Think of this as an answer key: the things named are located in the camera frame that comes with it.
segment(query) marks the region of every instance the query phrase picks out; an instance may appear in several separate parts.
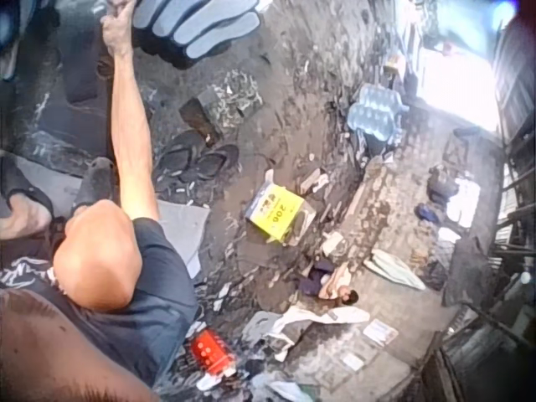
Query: dark gray t-shirt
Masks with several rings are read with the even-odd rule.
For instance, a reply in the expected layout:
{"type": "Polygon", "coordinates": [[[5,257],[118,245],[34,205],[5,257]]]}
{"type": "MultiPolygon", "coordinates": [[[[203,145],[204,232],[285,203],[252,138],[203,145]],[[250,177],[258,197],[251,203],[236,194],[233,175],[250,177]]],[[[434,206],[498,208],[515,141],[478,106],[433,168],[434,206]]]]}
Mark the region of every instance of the dark gray t-shirt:
{"type": "Polygon", "coordinates": [[[0,273],[0,289],[26,289],[54,304],[106,356],[152,387],[173,361],[198,308],[186,265],[152,219],[134,220],[142,273],[132,302],[114,313],[76,306],[47,261],[19,258],[0,273]]]}

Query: man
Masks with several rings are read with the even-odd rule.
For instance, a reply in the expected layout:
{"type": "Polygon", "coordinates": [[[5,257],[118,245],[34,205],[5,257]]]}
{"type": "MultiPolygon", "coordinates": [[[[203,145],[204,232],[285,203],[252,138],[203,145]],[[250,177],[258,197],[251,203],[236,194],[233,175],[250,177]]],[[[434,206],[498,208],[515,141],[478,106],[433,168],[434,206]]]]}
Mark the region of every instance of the man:
{"type": "MultiPolygon", "coordinates": [[[[113,175],[100,158],[82,181],[53,275],[13,283],[13,276],[46,264],[31,258],[3,271],[1,400],[157,400],[151,387],[197,311],[186,266],[157,222],[151,138],[132,65],[136,0],[113,4],[114,14],[102,24],[115,60],[111,136],[121,207],[103,199],[111,196],[113,175]]],[[[13,239],[49,225],[51,204],[9,159],[0,162],[12,210],[0,219],[0,236],[20,241],[13,239]]]]}
{"type": "Polygon", "coordinates": [[[298,289],[307,296],[338,299],[343,305],[352,306],[358,302],[359,295],[349,286],[351,280],[347,262],[335,269],[330,260],[321,258],[314,263],[307,278],[300,279],[298,289]]]}

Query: black t-shirt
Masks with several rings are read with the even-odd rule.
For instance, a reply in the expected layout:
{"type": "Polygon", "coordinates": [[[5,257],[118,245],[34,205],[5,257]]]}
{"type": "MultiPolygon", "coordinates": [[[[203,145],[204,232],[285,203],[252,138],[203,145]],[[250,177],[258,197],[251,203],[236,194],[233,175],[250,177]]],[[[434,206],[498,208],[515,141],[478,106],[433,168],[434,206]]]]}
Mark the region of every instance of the black t-shirt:
{"type": "Polygon", "coordinates": [[[50,264],[19,258],[0,272],[0,289],[34,291],[54,304],[106,356],[152,387],[183,343],[198,308],[186,265],[152,219],[134,220],[142,273],[128,307],[99,313],[76,306],[54,284],[50,264]]]}

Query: red object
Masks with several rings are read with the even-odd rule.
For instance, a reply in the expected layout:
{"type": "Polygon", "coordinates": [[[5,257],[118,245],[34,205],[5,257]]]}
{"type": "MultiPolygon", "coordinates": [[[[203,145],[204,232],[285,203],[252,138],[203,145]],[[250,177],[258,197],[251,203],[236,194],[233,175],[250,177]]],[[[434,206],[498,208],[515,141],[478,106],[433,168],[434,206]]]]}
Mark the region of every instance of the red object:
{"type": "Polygon", "coordinates": [[[209,374],[221,375],[234,367],[235,358],[228,351],[224,342],[209,329],[203,330],[192,341],[193,356],[206,368],[209,374]]]}

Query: person lying on ground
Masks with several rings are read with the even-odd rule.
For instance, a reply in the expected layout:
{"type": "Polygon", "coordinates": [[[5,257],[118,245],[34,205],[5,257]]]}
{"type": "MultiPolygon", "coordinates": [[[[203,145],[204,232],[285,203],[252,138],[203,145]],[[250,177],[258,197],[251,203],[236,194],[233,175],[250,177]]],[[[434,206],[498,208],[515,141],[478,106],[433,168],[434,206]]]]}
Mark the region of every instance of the person lying on ground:
{"type": "Polygon", "coordinates": [[[11,209],[0,219],[0,240],[23,250],[0,275],[1,400],[158,400],[152,386],[197,311],[186,266],[157,222],[151,138],[132,65],[135,4],[114,1],[114,15],[102,21],[115,59],[111,136],[121,207],[103,199],[114,175],[99,158],[49,269],[24,236],[49,226],[52,204],[10,157],[0,158],[11,209]]]}
{"type": "Polygon", "coordinates": [[[322,258],[315,262],[307,278],[301,278],[298,289],[307,296],[324,300],[339,299],[342,304],[352,306],[359,300],[358,293],[349,285],[352,275],[348,263],[335,269],[330,260],[322,258]]]}

